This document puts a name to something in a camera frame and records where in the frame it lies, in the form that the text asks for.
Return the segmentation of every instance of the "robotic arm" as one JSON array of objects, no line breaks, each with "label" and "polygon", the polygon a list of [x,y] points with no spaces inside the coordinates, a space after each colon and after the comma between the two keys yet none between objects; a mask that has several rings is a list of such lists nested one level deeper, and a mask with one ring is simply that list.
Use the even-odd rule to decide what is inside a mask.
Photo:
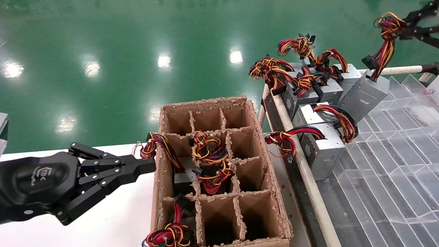
[{"label": "robotic arm", "polygon": [[439,39],[432,37],[431,34],[439,33],[439,22],[436,26],[419,27],[421,20],[432,16],[438,16],[439,0],[434,0],[418,11],[410,12],[404,21],[407,27],[397,32],[400,40],[411,40],[416,38],[426,44],[439,48]]},{"label": "robotic arm", "polygon": [[0,224],[52,214],[68,225],[119,186],[154,171],[153,158],[115,156],[79,143],[67,153],[0,162]]}]

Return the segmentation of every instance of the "torn cardboard edge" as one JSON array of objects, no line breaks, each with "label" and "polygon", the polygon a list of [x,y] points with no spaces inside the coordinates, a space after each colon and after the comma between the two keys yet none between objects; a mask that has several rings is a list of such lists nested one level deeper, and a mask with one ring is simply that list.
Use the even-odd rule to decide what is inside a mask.
[{"label": "torn cardboard edge", "polygon": [[[203,113],[205,111],[212,111],[213,114],[209,118],[204,118],[202,115],[194,117],[194,114]],[[217,123],[209,122],[211,118],[216,119]],[[175,123],[174,119],[182,119],[180,123]],[[258,124],[253,104],[246,97],[231,97],[231,98],[217,98],[211,100],[202,100],[197,102],[184,102],[171,105],[165,105],[161,109],[159,133],[166,135],[171,146],[175,149],[177,156],[187,156],[191,154],[191,149],[187,140],[195,134],[195,126],[203,126],[206,133],[219,136],[222,141],[226,143],[226,149],[229,153],[230,161],[233,164],[233,171],[235,175],[231,178],[231,190],[229,193],[220,195],[208,196],[201,194],[200,184],[195,181],[192,186],[195,190],[195,195],[190,194],[188,198],[195,202],[196,209],[196,229],[194,230],[197,237],[197,242],[203,246],[205,245],[205,217],[210,217],[209,213],[204,213],[210,208],[215,208],[216,200],[231,200],[228,204],[233,205],[234,219],[233,229],[236,235],[236,240],[231,243],[231,246],[255,246],[255,247],[269,247],[269,246],[288,246],[289,239],[292,238],[292,226],[287,217],[285,206],[280,193],[280,188],[277,183],[276,175],[274,174],[273,165],[268,157],[267,148],[262,135],[262,129]],[[212,129],[209,125],[219,127],[219,129]],[[176,130],[177,133],[168,133],[169,130]],[[241,157],[234,157],[234,153],[241,153]],[[200,166],[201,162],[192,157],[194,164]],[[151,230],[156,230],[158,227],[166,223],[169,212],[169,204],[172,201],[172,168],[166,154],[161,148],[158,148],[156,154],[157,170],[154,176],[153,188],[153,204],[151,216]],[[249,178],[249,181],[255,184],[260,184],[256,191],[242,191],[240,188],[241,182],[245,181],[246,173],[252,172],[252,166],[257,167],[255,176]],[[268,236],[264,239],[256,239],[253,241],[246,240],[247,226],[244,222],[245,217],[242,215],[242,207],[244,207],[244,214],[248,212],[248,203],[246,198],[252,201],[259,200],[261,203],[269,203],[269,206],[263,207],[268,211],[263,213],[265,217],[261,222],[265,226],[270,226],[271,229]]]}]

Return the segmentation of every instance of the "cardboard box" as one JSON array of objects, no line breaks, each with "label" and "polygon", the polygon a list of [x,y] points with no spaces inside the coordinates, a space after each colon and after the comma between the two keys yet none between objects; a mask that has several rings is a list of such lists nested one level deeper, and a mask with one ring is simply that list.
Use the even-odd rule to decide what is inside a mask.
[{"label": "cardboard box", "polygon": [[[224,194],[202,193],[200,182],[187,198],[195,202],[195,232],[199,246],[286,247],[291,223],[267,154],[262,129],[253,104],[246,97],[215,98],[165,105],[158,131],[165,135],[180,158],[196,166],[207,164],[191,156],[189,138],[196,130],[213,134],[226,143],[234,176]],[[161,148],[156,155],[151,231],[173,219],[171,164]]]}]

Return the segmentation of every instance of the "white table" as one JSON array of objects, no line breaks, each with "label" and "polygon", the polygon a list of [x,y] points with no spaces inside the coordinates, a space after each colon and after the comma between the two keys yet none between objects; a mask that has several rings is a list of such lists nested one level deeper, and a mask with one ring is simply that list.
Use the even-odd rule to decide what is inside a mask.
[{"label": "white table", "polygon": [[[134,144],[96,147],[114,155],[131,153]],[[279,155],[274,145],[268,146]],[[60,151],[4,154],[0,161],[24,157],[50,156]],[[294,237],[290,246],[309,247],[309,238],[288,181],[281,159],[269,153],[293,225]],[[1,247],[138,247],[149,233],[151,221],[152,187],[154,174],[141,175],[135,183],[123,185],[68,226],[63,226],[53,215],[37,216],[25,222],[0,225]]]}]

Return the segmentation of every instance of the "power supply cable bundle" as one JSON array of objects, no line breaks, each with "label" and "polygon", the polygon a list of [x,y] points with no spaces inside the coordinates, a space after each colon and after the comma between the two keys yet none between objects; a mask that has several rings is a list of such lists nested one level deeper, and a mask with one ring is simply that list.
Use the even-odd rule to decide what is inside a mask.
[{"label": "power supply cable bundle", "polygon": [[294,69],[285,61],[272,58],[268,54],[262,60],[258,60],[250,67],[248,75],[255,79],[264,79],[274,95],[285,92],[286,83],[291,83],[288,72]]},{"label": "power supply cable bundle", "polygon": [[185,211],[192,212],[195,203],[183,195],[178,195],[174,200],[174,220],[164,229],[148,234],[142,241],[142,247],[191,247],[194,245],[194,231],[181,224]]},{"label": "power supply cable bundle", "polygon": [[[320,112],[325,111],[332,113],[337,119],[338,122],[334,124],[335,129],[340,134],[340,138],[343,143],[350,143],[354,140],[355,137],[358,136],[358,127],[354,119],[343,109],[335,105],[316,105],[313,108],[313,111]],[[338,130],[339,126],[343,129],[343,134]]]},{"label": "power supply cable bundle", "polygon": [[133,148],[133,155],[138,147],[141,147],[140,149],[140,157],[142,159],[146,158],[154,158],[157,150],[157,144],[159,144],[163,150],[165,151],[167,157],[170,159],[172,165],[178,172],[184,172],[184,167],[181,164],[180,160],[177,158],[177,155],[175,154],[174,149],[169,144],[168,139],[159,134],[154,132],[149,132],[147,138],[146,138],[146,145],[143,146],[141,142],[137,142],[136,145]]},{"label": "power supply cable bundle", "polygon": [[296,146],[290,137],[300,133],[311,133],[317,140],[325,139],[325,136],[319,129],[309,125],[295,127],[287,132],[276,131],[268,133],[264,136],[264,139],[267,144],[276,144],[281,151],[282,157],[288,154],[294,156]]},{"label": "power supply cable bundle", "polygon": [[193,172],[201,181],[202,190],[208,195],[226,192],[232,173],[232,163],[226,161],[229,156],[226,146],[221,139],[196,131],[194,139],[190,139],[192,154],[196,159],[210,164],[204,167],[194,167]]}]

